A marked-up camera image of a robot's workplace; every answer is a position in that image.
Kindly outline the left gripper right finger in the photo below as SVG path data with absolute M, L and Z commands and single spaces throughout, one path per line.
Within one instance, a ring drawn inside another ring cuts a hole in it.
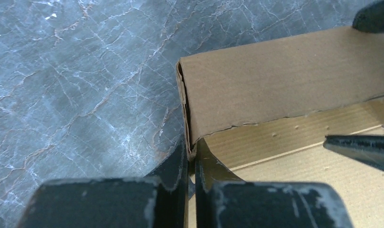
M 199 228 L 350 228 L 347 209 L 320 182 L 245 181 L 210 151 L 195 149 L 196 220 Z

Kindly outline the cardboard box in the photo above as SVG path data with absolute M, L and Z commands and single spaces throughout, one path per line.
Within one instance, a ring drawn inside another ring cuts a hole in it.
M 349 26 L 182 57 L 187 155 L 203 139 L 250 181 L 318 181 L 356 228 L 384 228 L 384 172 L 322 147 L 326 134 L 384 134 L 384 34 Z

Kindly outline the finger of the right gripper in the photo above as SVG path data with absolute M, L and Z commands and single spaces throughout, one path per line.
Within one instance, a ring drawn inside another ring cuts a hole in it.
M 365 33 L 384 33 L 384 0 L 377 0 L 360 9 L 352 28 Z
M 384 135 L 326 135 L 323 147 L 384 171 Z

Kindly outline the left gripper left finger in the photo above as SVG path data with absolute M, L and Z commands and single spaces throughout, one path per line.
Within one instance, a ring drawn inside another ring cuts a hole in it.
M 188 170 L 178 142 L 144 177 L 57 179 L 33 194 L 20 228 L 186 228 Z

